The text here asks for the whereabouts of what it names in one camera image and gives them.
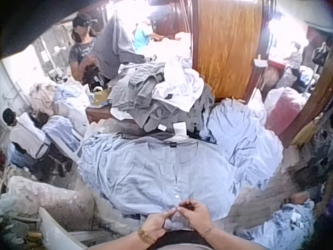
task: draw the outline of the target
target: blue shirt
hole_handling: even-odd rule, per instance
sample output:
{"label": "blue shirt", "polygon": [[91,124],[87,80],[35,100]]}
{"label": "blue shirt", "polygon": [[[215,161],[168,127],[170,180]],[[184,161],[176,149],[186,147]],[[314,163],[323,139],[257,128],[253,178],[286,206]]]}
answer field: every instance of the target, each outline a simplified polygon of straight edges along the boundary
{"label": "blue shirt", "polygon": [[134,48],[138,50],[144,46],[147,46],[150,41],[150,37],[148,35],[152,33],[153,31],[151,26],[148,26],[144,23],[139,25],[134,35]]}

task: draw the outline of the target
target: woman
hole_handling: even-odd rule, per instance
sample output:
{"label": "woman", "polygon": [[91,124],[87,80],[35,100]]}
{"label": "woman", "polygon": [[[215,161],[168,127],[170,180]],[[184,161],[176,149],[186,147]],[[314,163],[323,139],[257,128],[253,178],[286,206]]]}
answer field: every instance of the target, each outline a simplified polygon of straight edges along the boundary
{"label": "woman", "polygon": [[[184,216],[189,220],[192,227],[208,242],[215,250],[261,250],[265,247],[238,238],[224,231],[219,230],[210,220],[209,211],[206,206],[194,199],[187,199],[180,203],[177,208],[173,208],[167,212],[160,214],[149,215],[143,226],[130,235],[127,235],[121,239],[107,242],[101,245],[93,246],[90,250],[146,250],[153,246],[156,241],[164,236],[166,233],[163,228],[164,222],[169,217],[172,217],[176,212]],[[207,249],[200,245],[191,245],[190,248],[183,244],[175,244],[170,246],[171,248],[163,247],[158,249],[172,249],[172,250],[184,250],[184,249]]]}
{"label": "woman", "polygon": [[83,81],[86,67],[95,64],[95,58],[90,52],[95,44],[96,32],[90,24],[91,18],[87,14],[78,14],[73,20],[72,38],[75,44],[69,52],[69,65],[73,78],[82,84],[87,83]]}
{"label": "woman", "polygon": [[287,60],[285,72],[282,78],[276,84],[276,89],[282,87],[291,87],[300,76],[300,67],[303,60],[301,45],[297,42],[291,42],[291,44],[293,49],[291,55],[288,58],[285,58]]}

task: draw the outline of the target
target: person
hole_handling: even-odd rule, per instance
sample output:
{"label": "person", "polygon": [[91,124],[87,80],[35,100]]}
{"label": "person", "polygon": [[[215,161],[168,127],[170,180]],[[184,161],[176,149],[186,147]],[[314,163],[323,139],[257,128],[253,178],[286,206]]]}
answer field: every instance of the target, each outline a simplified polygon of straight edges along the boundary
{"label": "person", "polygon": [[161,40],[164,38],[163,35],[158,35],[153,32],[151,27],[150,18],[145,18],[145,20],[138,25],[134,34],[134,48],[139,50],[148,45],[151,38]]}
{"label": "person", "polygon": [[[9,139],[13,143],[15,149],[21,154],[29,154],[33,159],[43,160],[45,156],[50,156],[51,159],[66,163],[66,169],[69,170],[70,161],[65,157],[56,146],[51,142],[49,137],[39,128],[36,127],[31,117],[27,112],[24,112],[20,117],[10,108],[6,108],[3,112],[3,121],[12,127]],[[49,168],[38,165],[38,170],[43,174],[42,179],[47,179],[49,176]],[[58,164],[58,171],[61,177],[64,177],[63,168]]]}
{"label": "person", "polygon": [[291,55],[288,58],[285,58],[285,60],[287,60],[285,71],[282,78],[277,82],[276,89],[291,87],[300,76],[300,67],[303,60],[301,45],[297,42],[291,42],[291,46]]}
{"label": "person", "polygon": [[95,57],[90,55],[96,41],[96,32],[90,27],[91,22],[87,14],[78,14],[73,19],[72,38],[75,44],[69,52],[68,62],[73,78],[81,83],[85,69],[96,64]]}
{"label": "person", "polygon": [[[156,240],[166,233],[163,228],[164,222],[168,217],[179,212],[187,218],[191,226],[216,250],[225,249],[266,249],[265,247],[239,237],[228,234],[213,225],[210,214],[206,206],[195,199],[187,199],[180,203],[177,208],[167,212],[149,215],[143,226],[137,231],[115,241],[107,242],[89,248],[90,250],[141,250],[148,249]],[[184,249],[182,244],[173,245],[172,249]],[[193,245],[186,249],[203,249],[199,245]]]}

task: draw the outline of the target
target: finger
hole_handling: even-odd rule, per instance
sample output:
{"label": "finger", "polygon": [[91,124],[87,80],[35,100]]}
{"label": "finger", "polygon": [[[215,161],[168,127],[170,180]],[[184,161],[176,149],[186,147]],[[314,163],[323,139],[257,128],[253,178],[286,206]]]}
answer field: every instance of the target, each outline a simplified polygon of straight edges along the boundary
{"label": "finger", "polygon": [[188,205],[188,204],[190,204],[190,203],[191,203],[191,201],[190,201],[189,199],[186,199],[186,200],[180,202],[179,205],[180,205],[180,206],[185,206],[185,205]]}
{"label": "finger", "polygon": [[181,213],[183,216],[185,216],[187,219],[191,216],[192,211],[184,208],[184,207],[177,207],[177,211]]}
{"label": "finger", "polygon": [[174,207],[172,209],[170,209],[169,211],[167,212],[163,212],[162,213],[162,216],[167,218],[167,217],[170,217],[170,216],[173,216],[175,214],[175,212],[177,211],[177,209]]}

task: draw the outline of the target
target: blue garment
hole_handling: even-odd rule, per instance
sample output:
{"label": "blue garment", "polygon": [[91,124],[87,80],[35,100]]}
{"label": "blue garment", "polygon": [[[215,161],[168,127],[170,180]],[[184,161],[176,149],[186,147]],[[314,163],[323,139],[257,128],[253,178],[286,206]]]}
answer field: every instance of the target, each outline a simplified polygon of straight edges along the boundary
{"label": "blue garment", "polygon": [[58,85],[53,100],[65,101],[68,97],[78,97],[81,95],[82,90],[79,86],[75,85]]}
{"label": "blue garment", "polygon": [[[286,204],[273,213],[272,218],[261,226],[248,230],[239,230],[237,236],[254,241],[271,250],[300,249],[302,243],[313,234],[315,219],[312,215],[314,203],[307,200],[304,205]],[[292,214],[301,218],[293,222]]]}
{"label": "blue garment", "polygon": [[250,108],[236,100],[223,100],[212,110],[208,130],[228,161],[239,169],[239,181],[265,188],[282,161],[283,146]]}
{"label": "blue garment", "polygon": [[[237,195],[236,168],[221,147],[194,139],[171,148],[150,136],[130,141],[121,134],[100,134],[84,142],[78,171],[84,182],[129,215],[160,213],[192,197],[218,220],[228,215]],[[176,230],[189,225],[173,218],[166,226]]]}
{"label": "blue garment", "polygon": [[134,35],[134,48],[135,50],[138,50],[144,46],[147,46],[149,44],[150,37],[148,37],[143,27],[138,27],[135,35]]}
{"label": "blue garment", "polygon": [[63,116],[52,116],[42,130],[47,135],[59,137],[73,152],[80,146],[80,141],[72,132],[73,125],[70,120]]}
{"label": "blue garment", "polygon": [[37,160],[32,158],[29,154],[21,154],[18,152],[12,142],[10,142],[7,147],[7,159],[8,162],[14,164],[18,168],[26,167],[32,169],[37,163]]}

